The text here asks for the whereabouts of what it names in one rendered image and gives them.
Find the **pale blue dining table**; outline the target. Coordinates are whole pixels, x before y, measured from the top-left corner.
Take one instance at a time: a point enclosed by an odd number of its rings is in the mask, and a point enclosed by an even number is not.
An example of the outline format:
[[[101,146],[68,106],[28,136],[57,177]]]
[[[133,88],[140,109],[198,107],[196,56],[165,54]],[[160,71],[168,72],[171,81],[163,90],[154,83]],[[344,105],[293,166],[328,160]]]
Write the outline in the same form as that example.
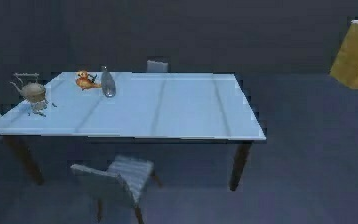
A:
[[[87,136],[152,143],[239,143],[229,187],[240,182],[250,146],[265,134],[232,74],[115,72],[116,95],[82,91],[76,74],[46,84],[50,105],[32,115],[23,101],[0,118],[0,136]]]

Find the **clear glass bottle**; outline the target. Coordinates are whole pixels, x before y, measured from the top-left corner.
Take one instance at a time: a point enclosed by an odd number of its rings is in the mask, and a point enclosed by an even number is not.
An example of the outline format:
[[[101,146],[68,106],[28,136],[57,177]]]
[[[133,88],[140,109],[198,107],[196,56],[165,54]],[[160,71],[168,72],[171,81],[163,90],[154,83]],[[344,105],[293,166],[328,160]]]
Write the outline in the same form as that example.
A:
[[[116,95],[115,81],[106,66],[102,66],[101,70],[102,70],[102,74],[101,74],[102,92],[108,98],[114,97]]]

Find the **orange fruit pile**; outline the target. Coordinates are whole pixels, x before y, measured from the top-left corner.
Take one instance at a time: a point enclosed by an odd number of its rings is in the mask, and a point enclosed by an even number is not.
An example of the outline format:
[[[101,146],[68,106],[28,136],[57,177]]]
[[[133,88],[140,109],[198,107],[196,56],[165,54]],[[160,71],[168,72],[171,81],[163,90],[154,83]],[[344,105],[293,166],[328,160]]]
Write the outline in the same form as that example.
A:
[[[85,70],[77,71],[76,75],[78,78],[75,80],[75,83],[81,90],[101,88],[101,84],[96,83],[97,76],[93,76]]]

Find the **tan metal kettle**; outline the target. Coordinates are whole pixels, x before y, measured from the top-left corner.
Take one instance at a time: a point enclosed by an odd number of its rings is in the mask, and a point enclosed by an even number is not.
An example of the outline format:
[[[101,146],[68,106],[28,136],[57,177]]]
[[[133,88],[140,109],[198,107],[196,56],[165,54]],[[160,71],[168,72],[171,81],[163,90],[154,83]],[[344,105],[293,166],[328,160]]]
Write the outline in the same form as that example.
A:
[[[14,82],[12,82],[12,85],[30,103],[32,113],[45,117],[44,110],[48,108],[49,101],[46,98],[46,87],[38,82],[39,74],[14,73],[13,76],[21,83],[21,87],[18,87]],[[24,84],[23,77],[34,77],[35,81]]]

